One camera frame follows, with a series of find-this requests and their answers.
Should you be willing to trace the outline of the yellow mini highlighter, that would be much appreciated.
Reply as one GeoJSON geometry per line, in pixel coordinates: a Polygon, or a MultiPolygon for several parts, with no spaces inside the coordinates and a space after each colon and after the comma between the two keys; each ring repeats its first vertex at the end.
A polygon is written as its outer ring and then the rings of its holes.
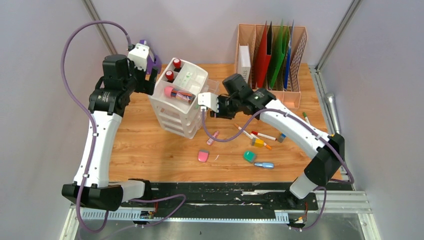
{"type": "Polygon", "coordinates": [[[259,139],[259,138],[254,137],[254,138],[252,138],[251,145],[254,146],[254,147],[261,148],[261,147],[265,146],[265,142],[263,140],[259,139]]]}

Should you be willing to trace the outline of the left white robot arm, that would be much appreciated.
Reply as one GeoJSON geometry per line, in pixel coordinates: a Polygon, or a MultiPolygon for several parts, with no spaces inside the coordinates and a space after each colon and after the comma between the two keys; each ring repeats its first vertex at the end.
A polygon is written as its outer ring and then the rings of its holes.
{"type": "Polygon", "coordinates": [[[121,203],[134,199],[149,206],[153,193],[145,188],[146,180],[132,178],[109,182],[112,149],[125,108],[132,93],[153,95],[158,69],[147,75],[148,56],[115,54],[102,62],[103,76],[89,96],[89,127],[80,167],[72,183],[62,186],[61,194],[85,208],[116,211],[121,203]]]}

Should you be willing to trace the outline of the pink mini highlighter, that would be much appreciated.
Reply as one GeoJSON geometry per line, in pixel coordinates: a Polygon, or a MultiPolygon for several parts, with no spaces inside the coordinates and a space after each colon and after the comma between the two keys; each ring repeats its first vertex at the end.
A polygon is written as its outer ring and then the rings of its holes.
{"type": "Polygon", "coordinates": [[[211,146],[214,142],[215,142],[215,140],[214,140],[214,138],[216,139],[217,137],[218,137],[218,135],[220,134],[220,132],[219,131],[216,131],[216,132],[214,132],[213,133],[213,137],[210,137],[207,141],[206,141],[206,144],[208,145],[208,146],[211,146]]]}

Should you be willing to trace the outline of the blue folder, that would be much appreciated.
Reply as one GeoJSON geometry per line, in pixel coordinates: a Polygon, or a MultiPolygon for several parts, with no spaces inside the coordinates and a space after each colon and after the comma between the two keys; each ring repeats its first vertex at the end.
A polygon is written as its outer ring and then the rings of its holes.
{"type": "Polygon", "coordinates": [[[283,88],[284,90],[288,89],[288,82],[289,82],[289,71],[290,71],[290,59],[291,59],[291,49],[292,49],[292,39],[293,39],[293,30],[294,30],[294,20],[292,20],[291,27],[288,28],[289,30],[289,39],[287,43],[287,58],[284,68],[284,75],[283,75],[283,88]]]}

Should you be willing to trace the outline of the red round stamp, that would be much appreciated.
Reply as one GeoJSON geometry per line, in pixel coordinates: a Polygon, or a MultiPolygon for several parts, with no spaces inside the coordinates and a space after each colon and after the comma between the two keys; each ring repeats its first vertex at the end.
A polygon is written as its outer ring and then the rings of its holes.
{"type": "Polygon", "coordinates": [[[182,61],[179,58],[175,58],[173,59],[172,64],[174,66],[173,71],[179,73],[182,69],[182,61]]]}

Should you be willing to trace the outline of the red folder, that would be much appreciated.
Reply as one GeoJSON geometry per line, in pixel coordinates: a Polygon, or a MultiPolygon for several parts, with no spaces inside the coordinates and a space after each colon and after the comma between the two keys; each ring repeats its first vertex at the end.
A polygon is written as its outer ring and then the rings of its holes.
{"type": "Polygon", "coordinates": [[[257,49],[257,54],[253,66],[253,85],[258,89],[264,86],[268,72],[268,66],[271,61],[273,42],[272,22],[270,22],[269,25],[267,23],[264,25],[259,40],[259,47],[257,49]]]}

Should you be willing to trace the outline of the white plastic drawer unit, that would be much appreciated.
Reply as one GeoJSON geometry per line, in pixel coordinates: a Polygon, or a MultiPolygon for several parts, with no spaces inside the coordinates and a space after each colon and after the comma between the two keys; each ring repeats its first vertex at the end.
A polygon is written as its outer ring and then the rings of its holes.
{"type": "Polygon", "coordinates": [[[192,139],[202,125],[197,96],[204,92],[218,93],[218,82],[198,65],[174,57],[148,98],[164,130],[192,139]]]}

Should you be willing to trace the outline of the red black stamp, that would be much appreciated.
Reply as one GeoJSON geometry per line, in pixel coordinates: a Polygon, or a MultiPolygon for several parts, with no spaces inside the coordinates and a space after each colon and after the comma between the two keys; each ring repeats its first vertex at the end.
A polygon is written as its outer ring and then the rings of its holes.
{"type": "Polygon", "coordinates": [[[167,80],[169,83],[173,83],[173,82],[174,82],[174,80],[175,80],[175,74],[174,74],[174,72],[173,72],[172,70],[167,70],[167,71],[165,72],[165,77],[166,77],[166,80],[167,80]]]}

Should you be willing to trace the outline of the pink highlighter pack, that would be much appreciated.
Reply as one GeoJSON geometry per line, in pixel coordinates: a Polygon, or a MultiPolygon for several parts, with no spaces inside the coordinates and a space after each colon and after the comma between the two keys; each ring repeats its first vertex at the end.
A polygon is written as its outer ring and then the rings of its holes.
{"type": "Polygon", "coordinates": [[[168,98],[177,99],[178,101],[189,105],[191,105],[192,102],[196,99],[196,96],[194,94],[179,90],[172,86],[166,86],[164,88],[164,94],[168,98]]]}

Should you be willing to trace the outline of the blue mini highlighter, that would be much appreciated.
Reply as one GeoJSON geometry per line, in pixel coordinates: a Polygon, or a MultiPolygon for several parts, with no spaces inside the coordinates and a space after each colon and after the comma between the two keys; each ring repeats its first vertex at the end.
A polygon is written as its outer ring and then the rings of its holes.
{"type": "Polygon", "coordinates": [[[273,169],[275,166],[271,162],[255,162],[254,166],[263,168],[263,169],[273,169]]]}

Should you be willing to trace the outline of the pink plastic file organizer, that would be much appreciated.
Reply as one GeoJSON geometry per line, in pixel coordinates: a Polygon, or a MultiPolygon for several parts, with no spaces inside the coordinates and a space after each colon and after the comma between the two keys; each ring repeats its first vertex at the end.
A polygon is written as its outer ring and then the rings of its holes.
{"type": "Polygon", "coordinates": [[[308,42],[307,29],[295,24],[239,24],[234,71],[253,88],[264,88],[290,109],[301,101],[299,70],[308,42]]]}

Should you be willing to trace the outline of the green folder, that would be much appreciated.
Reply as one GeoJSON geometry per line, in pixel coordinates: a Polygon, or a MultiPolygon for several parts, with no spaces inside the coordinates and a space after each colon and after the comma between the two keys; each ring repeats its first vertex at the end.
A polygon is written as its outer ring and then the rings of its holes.
{"type": "Polygon", "coordinates": [[[271,59],[267,69],[267,88],[282,91],[284,85],[283,72],[290,42],[290,28],[282,20],[279,26],[272,27],[272,33],[271,59]]]}

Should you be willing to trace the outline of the white hardcover book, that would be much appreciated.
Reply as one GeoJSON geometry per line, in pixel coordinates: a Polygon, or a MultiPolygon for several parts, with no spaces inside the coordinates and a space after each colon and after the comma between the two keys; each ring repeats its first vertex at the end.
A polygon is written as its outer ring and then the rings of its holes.
{"type": "Polygon", "coordinates": [[[249,83],[251,73],[251,57],[248,45],[238,46],[236,72],[242,76],[247,84],[249,83]]]}

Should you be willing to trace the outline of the teal eraser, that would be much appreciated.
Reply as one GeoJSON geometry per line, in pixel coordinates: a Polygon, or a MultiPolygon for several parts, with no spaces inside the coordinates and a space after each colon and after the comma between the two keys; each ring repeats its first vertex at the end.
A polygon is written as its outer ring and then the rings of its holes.
{"type": "Polygon", "coordinates": [[[257,159],[257,154],[250,150],[247,150],[243,153],[243,159],[248,163],[253,164],[257,159]]]}

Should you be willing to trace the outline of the pink eraser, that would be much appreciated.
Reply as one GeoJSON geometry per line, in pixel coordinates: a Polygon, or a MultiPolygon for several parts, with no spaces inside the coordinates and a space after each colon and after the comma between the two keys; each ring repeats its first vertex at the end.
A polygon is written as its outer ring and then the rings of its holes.
{"type": "Polygon", "coordinates": [[[209,151],[201,149],[198,151],[197,160],[201,163],[206,163],[209,158],[209,151]]]}

